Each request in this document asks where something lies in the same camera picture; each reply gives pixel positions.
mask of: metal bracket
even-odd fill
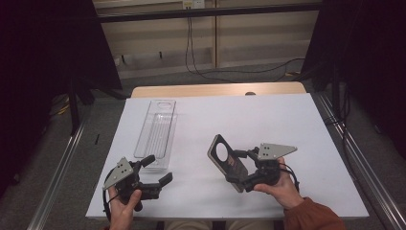
[[[129,162],[123,157],[119,163],[117,163],[116,168],[108,176],[107,180],[104,182],[102,189],[105,191],[111,186],[117,184],[118,182],[126,179],[129,175],[133,173],[133,169]]]
[[[259,147],[258,160],[276,160],[281,156],[285,156],[297,149],[297,147],[292,146],[261,143]]]

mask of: person's right hand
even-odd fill
[[[278,161],[280,164],[284,164],[283,157],[279,158]],[[305,201],[296,190],[287,172],[281,172],[281,178],[276,185],[258,184],[254,190],[273,196],[284,209],[291,209]]]
[[[141,199],[141,190],[135,190],[126,205],[122,204],[117,197],[117,191],[114,186],[108,189],[108,195],[113,198],[111,205],[111,224],[110,230],[129,230],[133,219],[133,210]]]

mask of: sleeve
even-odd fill
[[[346,229],[344,222],[327,206],[313,202],[309,197],[299,206],[284,210],[284,229]]]

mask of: transparent plastic tray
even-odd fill
[[[149,104],[143,129],[134,151],[134,157],[137,160],[155,155],[155,162],[147,168],[166,169],[168,167],[177,119],[175,106],[174,100],[154,100]]]

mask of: black pole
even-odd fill
[[[52,22],[61,23],[111,23],[126,21],[145,21],[172,18],[204,17],[204,16],[225,16],[241,14],[257,14],[271,12],[311,12],[318,11],[324,7],[335,7],[347,5],[345,2],[340,3],[304,3],[304,4],[285,4],[271,5],[261,7],[244,7],[244,8],[208,8],[195,10],[180,11],[156,11],[141,13],[120,13],[120,14],[102,14],[97,17],[71,17],[71,18],[52,18]]]
[[[337,64],[332,67],[332,84],[331,84],[331,97],[332,97],[332,110],[336,120],[341,120],[340,109],[340,76],[338,74]]]
[[[75,83],[74,83],[73,76],[71,76],[70,81],[69,81],[68,96],[69,96],[69,107],[71,109],[71,119],[72,119],[71,136],[73,136],[76,133],[76,131],[78,130],[79,125],[80,125],[78,101],[77,101],[77,95],[75,92]]]

